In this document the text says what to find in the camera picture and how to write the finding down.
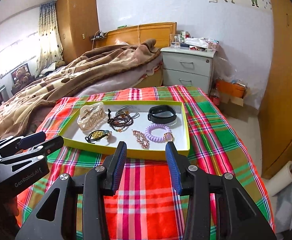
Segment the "person's left hand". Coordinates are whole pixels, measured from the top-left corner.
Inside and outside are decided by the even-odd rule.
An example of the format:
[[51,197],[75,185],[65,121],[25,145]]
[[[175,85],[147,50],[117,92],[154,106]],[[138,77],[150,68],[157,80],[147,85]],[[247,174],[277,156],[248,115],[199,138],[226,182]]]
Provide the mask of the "person's left hand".
[[0,204],[0,219],[7,229],[19,230],[16,217],[19,216],[18,199],[14,197]]

